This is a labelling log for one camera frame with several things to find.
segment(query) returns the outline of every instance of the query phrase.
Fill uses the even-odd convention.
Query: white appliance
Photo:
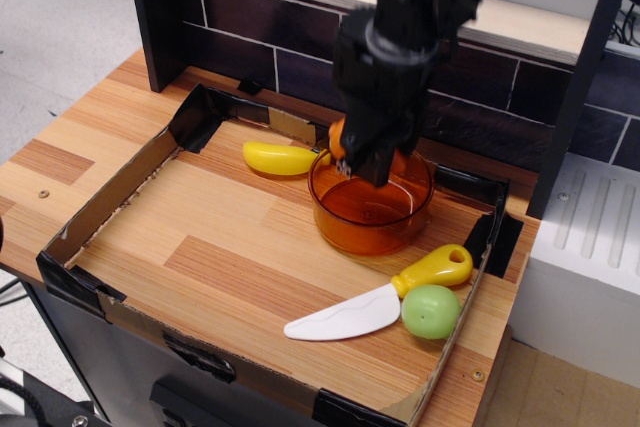
[[[640,173],[567,154],[509,324],[531,347],[640,387]]]

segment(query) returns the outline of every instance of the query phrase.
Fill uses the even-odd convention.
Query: wood grain surface
[[[0,262],[41,284],[38,252],[82,205],[171,119],[197,82],[234,93],[236,82],[190,68],[161,94],[148,88],[141,52],[0,167]],[[326,122],[337,114],[271,92],[258,100]],[[319,234],[304,176],[257,175],[243,162],[244,140],[282,143],[268,130],[225,122],[200,154],[182,152],[75,259],[127,295],[126,304],[185,335],[234,352],[313,388],[394,412],[428,380],[443,342],[419,340],[400,322],[341,342],[284,337],[302,315],[389,281],[435,247],[464,242],[482,210],[437,192],[431,222],[402,251],[357,258]],[[524,216],[529,173],[472,159],[432,143],[421,151],[457,168],[511,177],[508,209],[525,221],[505,279],[483,278],[421,426],[474,420],[538,222]],[[39,192],[48,196],[41,198]],[[456,289],[464,300],[469,285]]]

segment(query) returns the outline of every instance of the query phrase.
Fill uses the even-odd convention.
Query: gray floor
[[[0,163],[140,46],[133,0],[0,0]],[[0,270],[0,286],[11,279]],[[17,367],[87,398],[29,300],[0,307],[0,346]]]

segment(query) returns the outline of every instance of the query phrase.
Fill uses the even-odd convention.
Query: toy apple
[[[413,335],[446,339],[453,332],[462,307],[451,289],[422,285],[410,291],[402,303],[402,321]]]

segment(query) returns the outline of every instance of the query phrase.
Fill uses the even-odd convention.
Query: glass bowl
[[[356,255],[383,255],[411,242],[428,223],[433,196],[429,164],[418,153],[402,173],[392,173],[384,187],[347,178],[321,153],[309,171],[309,192],[316,225],[334,247]]]

